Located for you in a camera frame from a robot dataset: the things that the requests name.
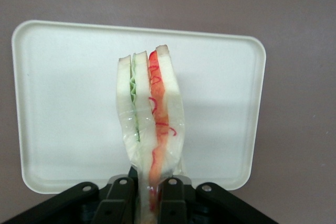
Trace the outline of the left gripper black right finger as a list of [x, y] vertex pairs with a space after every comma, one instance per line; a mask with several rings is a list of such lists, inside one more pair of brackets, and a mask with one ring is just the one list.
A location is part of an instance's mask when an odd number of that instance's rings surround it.
[[206, 182], [193, 188], [185, 176], [160, 184], [159, 223], [276, 223], [221, 186]]

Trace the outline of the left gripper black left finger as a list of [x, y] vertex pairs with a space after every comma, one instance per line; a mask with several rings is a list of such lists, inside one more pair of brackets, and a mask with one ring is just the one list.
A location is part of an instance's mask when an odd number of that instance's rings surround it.
[[101, 189], [83, 182], [5, 223], [134, 223], [135, 195], [134, 180], [127, 175], [111, 177]]

